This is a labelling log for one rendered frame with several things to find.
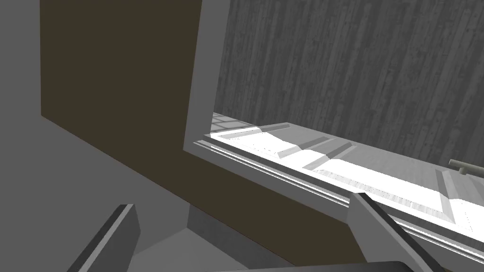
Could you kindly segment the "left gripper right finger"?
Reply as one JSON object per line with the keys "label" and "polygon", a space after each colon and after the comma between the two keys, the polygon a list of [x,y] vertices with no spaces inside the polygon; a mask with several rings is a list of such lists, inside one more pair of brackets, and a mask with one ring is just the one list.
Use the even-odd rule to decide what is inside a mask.
{"label": "left gripper right finger", "polygon": [[365,193],[350,196],[347,224],[369,263],[399,261],[412,272],[445,272],[434,257]]}

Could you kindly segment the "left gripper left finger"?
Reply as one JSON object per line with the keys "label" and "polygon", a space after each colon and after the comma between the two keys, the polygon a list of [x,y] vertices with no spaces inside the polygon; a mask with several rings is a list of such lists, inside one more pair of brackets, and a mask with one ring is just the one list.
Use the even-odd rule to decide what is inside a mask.
{"label": "left gripper left finger", "polygon": [[127,272],[140,234],[135,205],[119,205],[67,272]]}

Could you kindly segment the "white panelled door leaf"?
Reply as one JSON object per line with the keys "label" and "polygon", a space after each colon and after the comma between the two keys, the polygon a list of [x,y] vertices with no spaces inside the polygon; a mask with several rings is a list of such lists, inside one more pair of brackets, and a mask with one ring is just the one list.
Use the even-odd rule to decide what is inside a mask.
{"label": "white panelled door leaf", "polygon": [[413,225],[484,242],[484,178],[291,123],[256,127],[214,113],[204,140],[334,192],[365,192]]}

